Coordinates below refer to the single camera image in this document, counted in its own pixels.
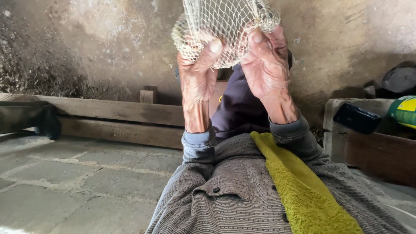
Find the fingernail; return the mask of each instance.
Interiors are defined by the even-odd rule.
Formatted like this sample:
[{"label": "fingernail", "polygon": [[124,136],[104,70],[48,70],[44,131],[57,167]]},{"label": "fingernail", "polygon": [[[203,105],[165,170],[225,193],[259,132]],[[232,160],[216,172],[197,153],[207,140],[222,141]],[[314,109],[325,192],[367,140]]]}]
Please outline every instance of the fingernail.
[{"label": "fingernail", "polygon": [[209,49],[211,50],[212,53],[215,53],[215,54],[220,52],[222,48],[223,48],[223,43],[221,42],[219,38],[214,39],[209,45]]},{"label": "fingernail", "polygon": [[263,34],[260,29],[256,29],[253,35],[253,40],[255,43],[259,43],[263,40]]}]

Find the mesh netting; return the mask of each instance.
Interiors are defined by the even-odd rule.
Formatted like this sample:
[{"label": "mesh netting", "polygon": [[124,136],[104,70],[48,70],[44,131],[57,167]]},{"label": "mesh netting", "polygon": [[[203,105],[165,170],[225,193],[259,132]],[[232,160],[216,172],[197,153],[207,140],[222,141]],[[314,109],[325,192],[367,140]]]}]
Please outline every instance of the mesh netting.
[{"label": "mesh netting", "polygon": [[280,23],[279,13],[263,0],[183,0],[183,6],[172,30],[176,48],[195,62],[209,42],[220,38],[225,47],[214,69],[234,66],[247,55],[252,30],[269,33]]}]

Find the wrist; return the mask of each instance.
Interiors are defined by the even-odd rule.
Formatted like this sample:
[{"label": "wrist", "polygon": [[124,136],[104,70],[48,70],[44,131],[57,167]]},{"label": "wrist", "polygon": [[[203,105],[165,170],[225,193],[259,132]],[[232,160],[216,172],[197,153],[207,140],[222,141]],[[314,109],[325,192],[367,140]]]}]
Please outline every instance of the wrist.
[{"label": "wrist", "polygon": [[189,133],[203,133],[211,127],[208,102],[182,101],[185,130]]},{"label": "wrist", "polygon": [[260,100],[273,123],[289,124],[300,118],[300,112],[287,89],[267,95]]}]

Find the elderly hand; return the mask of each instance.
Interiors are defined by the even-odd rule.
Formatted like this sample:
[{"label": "elderly hand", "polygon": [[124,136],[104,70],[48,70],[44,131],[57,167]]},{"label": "elderly hand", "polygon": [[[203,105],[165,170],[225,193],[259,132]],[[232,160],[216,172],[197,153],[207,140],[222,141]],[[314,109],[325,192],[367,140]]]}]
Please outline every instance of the elderly hand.
[{"label": "elderly hand", "polygon": [[278,25],[272,33],[259,29],[249,34],[251,51],[241,62],[251,92],[265,106],[270,119],[288,124],[299,119],[299,111],[290,96],[287,39]]},{"label": "elderly hand", "polygon": [[221,40],[215,39],[205,47],[195,63],[178,53],[185,130],[189,133],[202,133],[210,127],[208,101],[214,94],[218,76],[218,70],[211,69],[211,66],[222,50]]}]

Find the green towel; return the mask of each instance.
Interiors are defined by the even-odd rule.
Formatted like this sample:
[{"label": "green towel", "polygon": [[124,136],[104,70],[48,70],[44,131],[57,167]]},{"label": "green towel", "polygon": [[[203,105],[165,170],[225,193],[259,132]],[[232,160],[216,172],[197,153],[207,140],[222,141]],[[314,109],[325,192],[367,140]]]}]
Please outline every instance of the green towel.
[{"label": "green towel", "polygon": [[321,179],[292,152],[278,147],[271,133],[250,136],[266,157],[294,234],[363,234]]}]

